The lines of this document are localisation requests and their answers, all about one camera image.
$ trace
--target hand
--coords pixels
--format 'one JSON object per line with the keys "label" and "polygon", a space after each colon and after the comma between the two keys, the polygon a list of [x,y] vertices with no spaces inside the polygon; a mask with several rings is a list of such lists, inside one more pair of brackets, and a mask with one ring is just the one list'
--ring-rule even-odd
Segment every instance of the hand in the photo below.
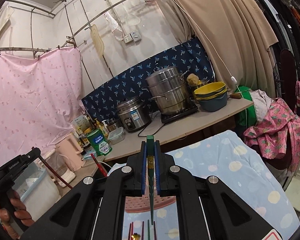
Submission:
{"label": "hand", "polygon": [[[34,221],[32,220],[31,215],[29,212],[26,211],[26,206],[21,202],[19,194],[14,191],[14,198],[10,199],[11,204],[18,209],[18,211],[14,212],[16,218],[21,219],[21,222],[29,227],[33,225]],[[9,213],[5,209],[0,209],[0,218],[2,220],[2,224],[6,228],[9,236],[13,239],[19,239],[20,236],[14,231],[14,229],[9,224],[10,216]]]}

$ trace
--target pink curtain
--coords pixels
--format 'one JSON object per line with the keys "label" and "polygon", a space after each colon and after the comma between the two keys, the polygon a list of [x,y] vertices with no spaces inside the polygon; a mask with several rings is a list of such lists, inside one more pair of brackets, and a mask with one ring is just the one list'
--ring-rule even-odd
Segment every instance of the pink curtain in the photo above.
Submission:
{"label": "pink curtain", "polygon": [[83,112],[80,53],[56,49],[39,59],[0,55],[0,166],[31,147],[43,153]]}

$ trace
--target pot handle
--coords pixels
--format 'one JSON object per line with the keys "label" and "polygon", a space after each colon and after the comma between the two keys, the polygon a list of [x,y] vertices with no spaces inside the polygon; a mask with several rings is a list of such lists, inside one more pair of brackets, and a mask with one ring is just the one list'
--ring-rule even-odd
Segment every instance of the pot handle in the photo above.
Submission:
{"label": "pot handle", "polygon": [[150,98],[149,100],[154,100],[156,98],[165,98],[166,100],[168,100],[168,98],[166,97],[166,95],[163,95],[163,96],[156,96],[156,97],[153,97],[153,98]]}
{"label": "pot handle", "polygon": [[187,70],[186,72],[181,74],[181,77],[183,77],[187,72],[189,72],[189,70]]}

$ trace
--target blue polka dot tablecloth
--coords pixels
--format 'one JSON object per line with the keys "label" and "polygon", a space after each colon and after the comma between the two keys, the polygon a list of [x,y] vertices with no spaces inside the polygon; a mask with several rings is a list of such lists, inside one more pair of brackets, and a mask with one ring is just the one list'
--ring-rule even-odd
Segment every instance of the blue polka dot tablecloth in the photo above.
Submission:
{"label": "blue polka dot tablecloth", "polygon": [[[167,154],[174,157],[176,165],[188,169],[194,176],[219,177],[276,229],[283,240],[288,240],[299,227],[299,219],[279,182],[260,156],[234,132],[225,131]],[[122,166],[124,164],[116,164],[111,171]],[[122,240],[128,239],[131,222],[134,222],[134,233],[141,235],[144,221],[146,236],[148,219],[150,212],[125,213]],[[154,220],[158,239],[179,239],[176,203],[154,210]]]}

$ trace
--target beige curtain fold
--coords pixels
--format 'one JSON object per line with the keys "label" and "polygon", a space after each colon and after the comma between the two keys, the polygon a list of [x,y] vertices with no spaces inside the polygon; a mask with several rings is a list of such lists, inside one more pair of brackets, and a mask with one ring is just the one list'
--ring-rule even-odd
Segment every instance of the beige curtain fold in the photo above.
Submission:
{"label": "beige curtain fold", "polygon": [[269,47],[278,40],[254,0],[175,1],[193,19],[188,20],[219,81],[234,90],[231,82],[234,76],[238,85],[261,89],[275,97],[274,61]]}
{"label": "beige curtain fold", "polygon": [[176,3],[172,0],[168,0],[167,3],[161,0],[156,0],[156,2],[169,23],[176,40],[179,43],[189,41],[191,36],[194,35],[194,30]]}

